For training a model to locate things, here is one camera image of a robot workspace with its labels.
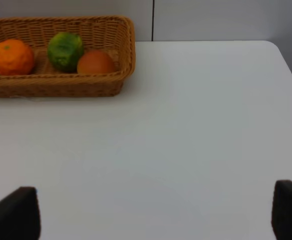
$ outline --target table surface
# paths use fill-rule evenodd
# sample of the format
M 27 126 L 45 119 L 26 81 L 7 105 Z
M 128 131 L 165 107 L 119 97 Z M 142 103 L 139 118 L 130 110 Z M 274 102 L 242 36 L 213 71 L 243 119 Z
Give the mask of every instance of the table surface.
M 292 74 L 266 41 L 138 42 L 110 98 L 0 99 L 0 199 L 43 240 L 273 240 L 292 180 Z

